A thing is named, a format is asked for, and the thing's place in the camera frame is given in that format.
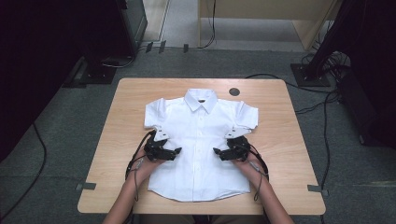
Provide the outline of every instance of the person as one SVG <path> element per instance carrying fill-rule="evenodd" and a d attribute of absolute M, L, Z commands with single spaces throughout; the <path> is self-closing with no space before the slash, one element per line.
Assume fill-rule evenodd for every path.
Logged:
<path fill-rule="evenodd" d="M 134 205 L 134 197 L 136 196 L 137 189 L 143 181 L 164 162 L 161 160 L 150 161 L 145 158 L 145 150 L 143 148 L 140 148 L 136 154 L 136 158 L 143 158 L 143 160 L 135 162 L 132 166 L 131 172 L 122 185 L 117 200 L 114 202 L 103 222 L 104 224 L 117 224 L 125 221 Z M 234 160 L 233 164 L 241 170 L 255 189 L 259 189 L 258 193 L 262 206 L 264 207 L 265 213 L 267 214 L 271 224 L 294 223 L 283 205 L 280 203 L 279 199 L 276 197 L 276 194 L 267 178 L 257 172 L 255 167 L 251 165 L 251 162 L 256 164 L 256 167 L 260 167 L 260 165 L 258 165 L 260 164 L 258 159 L 251 153 L 248 153 L 247 160 Z"/>

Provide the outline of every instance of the black stand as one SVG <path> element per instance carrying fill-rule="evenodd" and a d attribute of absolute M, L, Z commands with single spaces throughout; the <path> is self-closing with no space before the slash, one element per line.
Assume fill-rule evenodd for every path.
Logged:
<path fill-rule="evenodd" d="M 330 82 L 325 76 L 309 77 L 306 64 L 292 63 L 291 71 L 299 87 L 330 87 Z"/>
<path fill-rule="evenodd" d="M 81 57 L 73 67 L 62 85 L 63 88 L 86 88 L 87 84 L 111 84 L 117 68 L 110 66 L 94 66 Z"/>
<path fill-rule="evenodd" d="M 88 64 L 79 80 L 81 84 L 111 84 L 117 68 L 110 66 L 95 66 Z"/>

